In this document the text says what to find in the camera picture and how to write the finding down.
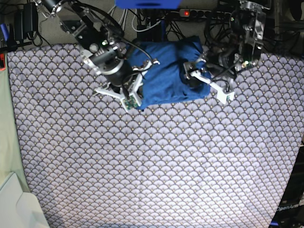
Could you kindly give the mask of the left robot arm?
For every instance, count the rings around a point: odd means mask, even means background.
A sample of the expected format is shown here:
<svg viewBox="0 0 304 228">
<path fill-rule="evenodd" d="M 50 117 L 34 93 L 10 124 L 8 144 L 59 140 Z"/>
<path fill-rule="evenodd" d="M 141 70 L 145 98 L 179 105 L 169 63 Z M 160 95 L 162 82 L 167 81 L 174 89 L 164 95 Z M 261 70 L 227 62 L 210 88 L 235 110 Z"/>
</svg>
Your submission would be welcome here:
<svg viewBox="0 0 304 228">
<path fill-rule="evenodd" d="M 186 84 L 192 88 L 210 86 L 223 104 L 234 100 L 233 83 L 239 73 L 257 65 L 264 46 L 264 6 L 252 0 L 235 0 L 231 4 L 228 17 L 224 5 L 218 5 L 206 16 L 208 50 L 183 64 Z"/>
</svg>

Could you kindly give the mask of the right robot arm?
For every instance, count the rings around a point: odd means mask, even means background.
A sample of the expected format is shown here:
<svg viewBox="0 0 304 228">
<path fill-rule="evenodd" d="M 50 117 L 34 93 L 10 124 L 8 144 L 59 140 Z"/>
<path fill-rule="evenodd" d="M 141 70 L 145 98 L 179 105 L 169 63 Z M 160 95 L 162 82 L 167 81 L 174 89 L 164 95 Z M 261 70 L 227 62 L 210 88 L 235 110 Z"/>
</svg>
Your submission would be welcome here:
<svg viewBox="0 0 304 228">
<path fill-rule="evenodd" d="M 78 0 L 36 0 L 45 18 L 58 18 L 61 29 L 80 45 L 82 61 L 107 84 L 96 94 L 117 99 L 125 111 L 143 104 L 142 86 L 148 70 L 159 63 L 139 42 L 124 38 L 121 25 L 105 11 Z"/>
</svg>

